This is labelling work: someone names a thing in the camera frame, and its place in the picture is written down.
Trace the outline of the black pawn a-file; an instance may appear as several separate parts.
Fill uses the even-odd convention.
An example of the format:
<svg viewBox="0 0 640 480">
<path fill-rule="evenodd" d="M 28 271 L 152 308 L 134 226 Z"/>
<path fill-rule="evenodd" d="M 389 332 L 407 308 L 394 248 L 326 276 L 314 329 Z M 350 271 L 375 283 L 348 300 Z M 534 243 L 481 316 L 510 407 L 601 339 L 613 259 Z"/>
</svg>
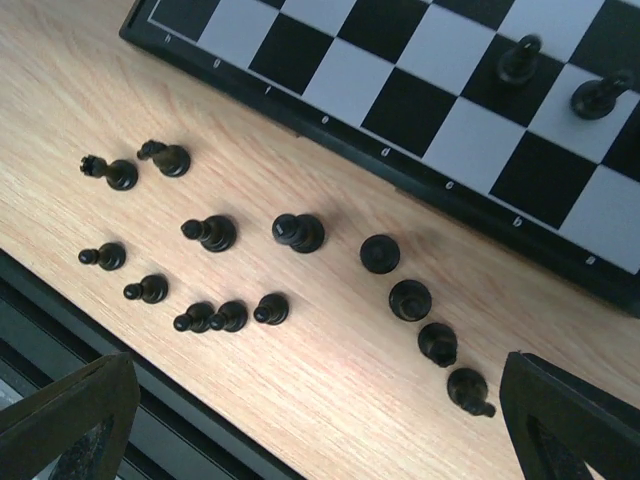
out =
<svg viewBox="0 0 640 480">
<path fill-rule="evenodd" d="M 633 87 L 634 81 L 630 70 L 618 70 L 602 79 L 584 82 L 571 96 L 571 109 L 585 120 L 604 118 L 613 111 L 617 99 Z"/>
</svg>

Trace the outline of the black pawn e-file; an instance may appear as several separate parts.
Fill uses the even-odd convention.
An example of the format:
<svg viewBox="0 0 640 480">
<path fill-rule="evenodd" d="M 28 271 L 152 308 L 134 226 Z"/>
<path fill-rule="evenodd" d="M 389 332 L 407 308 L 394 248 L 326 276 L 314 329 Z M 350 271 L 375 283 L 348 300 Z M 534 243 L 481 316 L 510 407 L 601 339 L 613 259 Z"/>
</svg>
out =
<svg viewBox="0 0 640 480">
<path fill-rule="evenodd" d="M 289 314 L 289 302 L 280 293 L 265 295 L 254 309 L 253 317 L 258 323 L 266 325 L 279 325 L 283 323 Z"/>
</svg>

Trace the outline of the black pawn b-file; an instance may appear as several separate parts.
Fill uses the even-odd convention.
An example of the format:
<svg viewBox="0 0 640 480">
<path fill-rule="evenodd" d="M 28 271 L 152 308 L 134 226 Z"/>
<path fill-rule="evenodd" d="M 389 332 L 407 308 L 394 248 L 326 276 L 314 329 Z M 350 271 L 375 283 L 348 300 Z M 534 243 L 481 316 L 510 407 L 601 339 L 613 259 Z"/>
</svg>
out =
<svg viewBox="0 0 640 480">
<path fill-rule="evenodd" d="M 508 86 L 524 86 L 536 73 L 541 48 L 542 39 L 539 35 L 528 34 L 522 37 L 514 47 L 500 56 L 496 66 L 498 80 Z"/>
</svg>

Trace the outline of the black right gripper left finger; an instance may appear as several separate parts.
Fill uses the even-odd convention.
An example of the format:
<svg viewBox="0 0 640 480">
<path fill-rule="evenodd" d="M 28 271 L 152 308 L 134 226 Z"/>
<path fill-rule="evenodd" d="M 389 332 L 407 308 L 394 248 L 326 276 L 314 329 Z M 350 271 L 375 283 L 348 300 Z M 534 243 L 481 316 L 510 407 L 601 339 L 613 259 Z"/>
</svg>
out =
<svg viewBox="0 0 640 480">
<path fill-rule="evenodd" d="M 105 355 L 1 411 L 1 477 L 113 479 L 140 402 L 129 353 Z"/>
</svg>

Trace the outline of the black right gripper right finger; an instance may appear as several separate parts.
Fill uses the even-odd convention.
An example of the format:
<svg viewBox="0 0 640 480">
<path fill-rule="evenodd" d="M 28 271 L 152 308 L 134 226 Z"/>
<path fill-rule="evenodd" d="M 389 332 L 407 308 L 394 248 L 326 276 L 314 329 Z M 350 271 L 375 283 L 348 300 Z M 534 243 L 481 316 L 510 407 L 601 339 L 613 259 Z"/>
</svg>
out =
<svg viewBox="0 0 640 480">
<path fill-rule="evenodd" d="M 639 410 L 550 362 L 509 353 L 501 407 L 525 478 L 639 477 Z"/>
</svg>

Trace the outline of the black pawn d-file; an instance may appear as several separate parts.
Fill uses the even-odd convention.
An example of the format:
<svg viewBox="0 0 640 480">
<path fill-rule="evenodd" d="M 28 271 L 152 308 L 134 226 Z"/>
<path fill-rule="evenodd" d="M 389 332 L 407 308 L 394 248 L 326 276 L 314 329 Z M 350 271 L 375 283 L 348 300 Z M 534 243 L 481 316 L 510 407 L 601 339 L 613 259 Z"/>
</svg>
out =
<svg viewBox="0 0 640 480">
<path fill-rule="evenodd" d="M 214 331 L 235 333 L 247 323 L 248 311 L 243 302 L 225 302 L 208 318 L 209 328 Z"/>
</svg>

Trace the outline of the black pawn c-file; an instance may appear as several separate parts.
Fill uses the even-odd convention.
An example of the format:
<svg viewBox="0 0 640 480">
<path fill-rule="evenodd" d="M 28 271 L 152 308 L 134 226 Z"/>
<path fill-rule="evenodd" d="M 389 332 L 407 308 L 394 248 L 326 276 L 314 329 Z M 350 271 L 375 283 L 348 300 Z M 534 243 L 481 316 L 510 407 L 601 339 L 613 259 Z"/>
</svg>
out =
<svg viewBox="0 0 640 480">
<path fill-rule="evenodd" d="M 483 375 L 471 368 L 458 368 L 447 379 L 450 400 L 472 416 L 493 418 L 496 408 L 487 401 L 488 385 Z"/>
</svg>

